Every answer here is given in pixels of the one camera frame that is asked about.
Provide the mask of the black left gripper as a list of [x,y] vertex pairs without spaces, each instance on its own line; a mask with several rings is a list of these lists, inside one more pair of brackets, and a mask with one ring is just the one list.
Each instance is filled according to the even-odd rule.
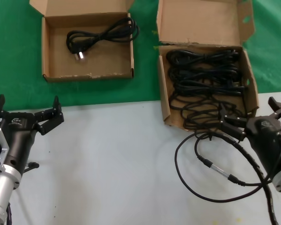
[[0,94],[0,118],[7,124],[7,143],[9,150],[4,164],[24,173],[37,131],[45,135],[64,122],[62,107],[58,96],[55,96],[52,108],[36,112],[3,111],[5,96]]

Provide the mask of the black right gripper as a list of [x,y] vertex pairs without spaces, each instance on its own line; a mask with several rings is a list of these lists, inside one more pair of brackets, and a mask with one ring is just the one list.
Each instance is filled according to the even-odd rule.
[[268,99],[273,110],[269,116],[246,118],[229,116],[224,105],[219,105],[219,129],[238,141],[248,138],[265,171],[273,178],[281,171],[281,102]]

